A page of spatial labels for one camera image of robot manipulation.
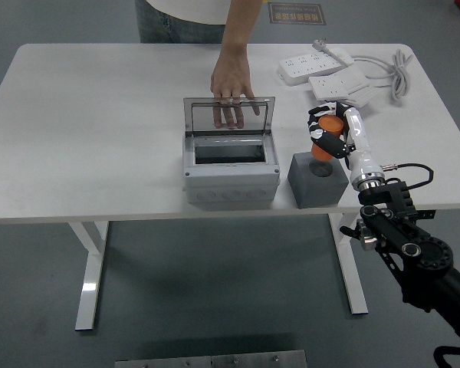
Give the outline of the person's left hand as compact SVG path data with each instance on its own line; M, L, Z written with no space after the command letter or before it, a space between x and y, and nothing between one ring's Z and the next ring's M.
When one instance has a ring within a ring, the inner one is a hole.
M246 54L237 57L220 54L212 73L210 91L214 98L223 102L227 100L236 102L241 96L247 99L255 98L251 88L250 68ZM231 108L214 108L213 119L216 128L222 128L223 122L229 129L241 129L245 124L240 107L235 107L234 112Z

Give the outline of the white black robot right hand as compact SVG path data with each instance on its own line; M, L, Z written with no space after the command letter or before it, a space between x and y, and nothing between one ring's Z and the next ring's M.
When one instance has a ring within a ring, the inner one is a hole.
M357 108L341 102L327 102L308 113L310 139L333 158L344 158L347 161L354 190L361 192L384 182L383 169L372 158L365 126ZM343 140L320 124L324 117L334 117L343 123Z

